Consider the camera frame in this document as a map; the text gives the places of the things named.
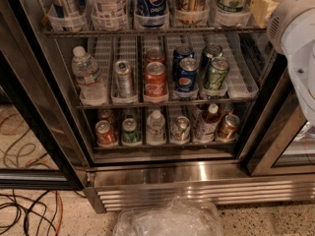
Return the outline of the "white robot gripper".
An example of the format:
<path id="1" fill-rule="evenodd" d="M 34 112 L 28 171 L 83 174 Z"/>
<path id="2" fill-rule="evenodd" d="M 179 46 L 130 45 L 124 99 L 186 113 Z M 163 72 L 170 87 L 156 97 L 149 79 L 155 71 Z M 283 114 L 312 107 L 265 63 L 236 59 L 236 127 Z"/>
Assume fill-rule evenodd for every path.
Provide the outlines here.
<path id="1" fill-rule="evenodd" d="M 315 0 L 251 0 L 250 11 L 280 54 L 309 51 L 315 41 Z"/>

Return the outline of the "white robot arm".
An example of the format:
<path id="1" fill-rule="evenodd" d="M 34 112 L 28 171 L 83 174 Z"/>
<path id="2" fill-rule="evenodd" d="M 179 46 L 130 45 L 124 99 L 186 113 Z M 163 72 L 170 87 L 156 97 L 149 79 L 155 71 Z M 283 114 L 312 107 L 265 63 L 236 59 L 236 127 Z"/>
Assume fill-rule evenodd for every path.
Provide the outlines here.
<path id="1" fill-rule="evenodd" d="M 302 112 L 315 125 L 315 0 L 250 0 L 250 11 L 285 56 Z"/>

